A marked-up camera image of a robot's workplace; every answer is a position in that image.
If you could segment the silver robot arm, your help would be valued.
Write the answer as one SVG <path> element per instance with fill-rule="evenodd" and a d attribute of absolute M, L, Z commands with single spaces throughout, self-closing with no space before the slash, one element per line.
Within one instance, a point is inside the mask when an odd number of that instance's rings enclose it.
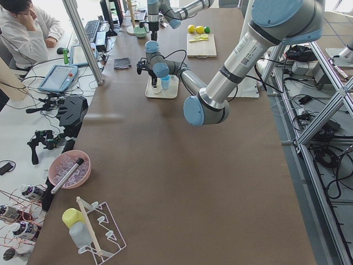
<path fill-rule="evenodd" d="M 157 41 L 159 30 L 159 14 L 162 14 L 169 25 L 176 29 L 181 25 L 182 20 L 191 18 L 198 12 L 208 9 L 213 5 L 212 0 L 197 0 L 186 6 L 174 10 L 170 1 L 148 0 L 147 1 L 147 20 L 148 27 L 151 32 L 151 40 Z"/>
<path fill-rule="evenodd" d="M 155 40 L 146 42 L 144 68 L 153 78 L 175 75 L 192 91 L 183 106 L 193 126 L 219 124 L 229 115 L 227 97 L 268 48 L 318 40 L 322 36 L 325 1 L 253 1 L 248 30 L 209 84 L 183 62 L 169 61 Z"/>

